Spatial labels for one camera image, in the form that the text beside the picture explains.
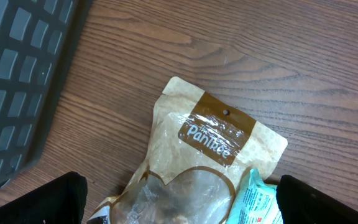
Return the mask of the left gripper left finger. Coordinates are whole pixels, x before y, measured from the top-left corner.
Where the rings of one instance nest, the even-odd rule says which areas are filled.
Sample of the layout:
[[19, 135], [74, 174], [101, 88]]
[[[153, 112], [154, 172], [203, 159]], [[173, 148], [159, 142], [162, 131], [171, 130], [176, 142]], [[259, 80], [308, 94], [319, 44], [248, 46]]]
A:
[[0, 207], [0, 224], [79, 224], [87, 194], [86, 177], [68, 172]]

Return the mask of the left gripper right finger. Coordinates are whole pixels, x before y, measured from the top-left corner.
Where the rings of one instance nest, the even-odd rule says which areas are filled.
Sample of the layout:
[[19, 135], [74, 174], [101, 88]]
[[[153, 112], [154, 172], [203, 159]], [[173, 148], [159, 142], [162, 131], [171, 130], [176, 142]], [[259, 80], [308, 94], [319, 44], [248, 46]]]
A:
[[358, 211], [290, 175], [280, 180], [277, 203], [284, 224], [358, 224]]

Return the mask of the teal white snack packet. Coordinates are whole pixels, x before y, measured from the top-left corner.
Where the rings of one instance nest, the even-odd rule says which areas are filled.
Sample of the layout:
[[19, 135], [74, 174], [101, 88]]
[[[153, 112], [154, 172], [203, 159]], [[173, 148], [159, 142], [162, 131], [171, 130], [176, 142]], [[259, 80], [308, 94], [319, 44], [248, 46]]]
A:
[[283, 224], [277, 186], [265, 184], [257, 169], [241, 180], [226, 224]]

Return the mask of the brown snack packet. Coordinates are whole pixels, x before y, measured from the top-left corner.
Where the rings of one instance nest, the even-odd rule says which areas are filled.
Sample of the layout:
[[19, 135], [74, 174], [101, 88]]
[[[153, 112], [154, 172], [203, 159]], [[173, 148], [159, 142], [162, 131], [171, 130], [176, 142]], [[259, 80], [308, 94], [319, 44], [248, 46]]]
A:
[[241, 180], [257, 169], [265, 183], [287, 144], [249, 115], [173, 77], [154, 105], [143, 163], [89, 222], [226, 223]]

